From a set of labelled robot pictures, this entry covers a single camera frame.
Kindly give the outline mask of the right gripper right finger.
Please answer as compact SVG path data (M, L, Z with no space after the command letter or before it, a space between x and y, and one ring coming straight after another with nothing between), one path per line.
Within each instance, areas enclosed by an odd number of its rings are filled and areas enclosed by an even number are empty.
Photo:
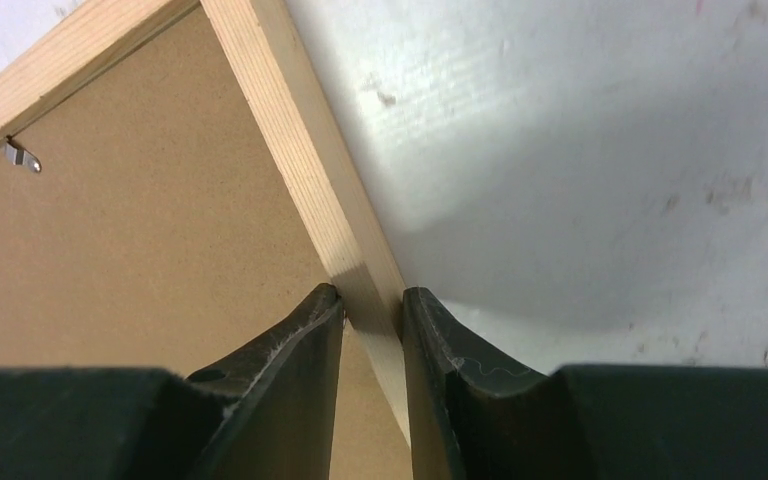
M565 365L541 374L405 290L417 479L768 479L768 369Z

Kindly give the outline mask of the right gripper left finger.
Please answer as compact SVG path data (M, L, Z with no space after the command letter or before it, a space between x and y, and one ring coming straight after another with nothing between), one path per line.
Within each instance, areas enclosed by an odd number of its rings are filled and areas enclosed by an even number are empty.
M187 377L0 368L0 479L325 479L343 317L321 284Z

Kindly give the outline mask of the brown cardboard backing board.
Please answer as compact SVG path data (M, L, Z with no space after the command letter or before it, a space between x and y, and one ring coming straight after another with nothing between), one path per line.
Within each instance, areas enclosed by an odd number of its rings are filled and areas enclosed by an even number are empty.
M0 368L180 377L317 286L344 309L330 474L408 479L403 433L203 9L0 146Z

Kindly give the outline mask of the wooden picture frame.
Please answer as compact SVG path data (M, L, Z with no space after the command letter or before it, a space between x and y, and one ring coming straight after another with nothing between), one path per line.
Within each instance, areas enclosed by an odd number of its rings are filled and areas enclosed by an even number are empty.
M192 1L83 3L0 72L0 146L194 8ZM290 12L282 1L206 1L203 9L408 433L405 283Z

